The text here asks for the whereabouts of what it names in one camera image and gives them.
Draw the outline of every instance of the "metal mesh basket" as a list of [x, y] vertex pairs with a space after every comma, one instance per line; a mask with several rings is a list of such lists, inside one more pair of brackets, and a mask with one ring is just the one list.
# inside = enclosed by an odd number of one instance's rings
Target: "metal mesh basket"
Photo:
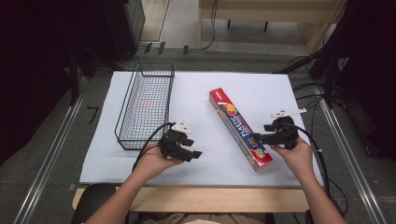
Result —
[[[153, 132], [168, 122], [174, 77], [172, 63], [136, 63], [115, 130], [123, 149], [142, 149]], [[157, 132], [151, 142], [158, 142], [165, 131]]]

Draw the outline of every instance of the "cardboard box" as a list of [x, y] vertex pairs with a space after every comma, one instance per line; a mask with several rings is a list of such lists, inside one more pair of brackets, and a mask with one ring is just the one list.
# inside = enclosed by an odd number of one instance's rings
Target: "cardboard box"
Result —
[[261, 171], [273, 159], [265, 151], [262, 143], [254, 140], [253, 131], [251, 131], [241, 113], [236, 109], [236, 106], [222, 88], [211, 91], [209, 100], [233, 136], [233, 139], [241, 148], [251, 167], [256, 172]]

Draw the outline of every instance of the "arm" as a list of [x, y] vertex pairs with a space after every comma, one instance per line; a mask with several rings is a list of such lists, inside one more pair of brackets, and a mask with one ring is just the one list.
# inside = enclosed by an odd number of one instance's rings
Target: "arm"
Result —
[[181, 164], [182, 161], [165, 159], [158, 147], [151, 148], [140, 159], [125, 182], [86, 222], [123, 223], [134, 198], [143, 185], [165, 169]]
[[313, 169], [313, 150], [302, 138], [292, 150], [271, 146], [299, 180], [316, 224], [346, 223], [317, 181]]

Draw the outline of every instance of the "white paper sheet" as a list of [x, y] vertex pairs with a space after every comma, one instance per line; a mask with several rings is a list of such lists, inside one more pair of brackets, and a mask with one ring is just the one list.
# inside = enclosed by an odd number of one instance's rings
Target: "white paper sheet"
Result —
[[[80, 183], [122, 183], [131, 173], [137, 152], [125, 151], [117, 143], [114, 129], [120, 114], [130, 72], [115, 72], [105, 100], [96, 133], [83, 164]], [[178, 186], [248, 186], [298, 187], [297, 179], [283, 159], [265, 146], [274, 160], [260, 173], [255, 173], [242, 154], [215, 109], [209, 92], [222, 87], [236, 108], [257, 133], [263, 124], [272, 123], [271, 114], [282, 109], [297, 109], [290, 81], [286, 75], [175, 72], [170, 102], [169, 121], [182, 121], [189, 126], [189, 138], [195, 143], [190, 150], [203, 151], [198, 160], [172, 167], [150, 185]], [[292, 116], [304, 128], [300, 115]], [[314, 170], [320, 182], [318, 165]]]

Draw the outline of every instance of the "hand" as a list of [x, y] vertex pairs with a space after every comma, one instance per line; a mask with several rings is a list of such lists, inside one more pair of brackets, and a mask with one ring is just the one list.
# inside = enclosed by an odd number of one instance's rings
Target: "hand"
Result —
[[293, 149], [285, 149], [280, 146], [270, 146], [276, 151], [289, 166], [297, 179], [303, 176], [314, 175], [313, 149], [301, 137], [296, 139], [297, 145]]
[[183, 162], [164, 158], [158, 145], [148, 145], [146, 150], [147, 152], [140, 158], [134, 168], [134, 173], [141, 175], [146, 181], [159, 175], [167, 168]]

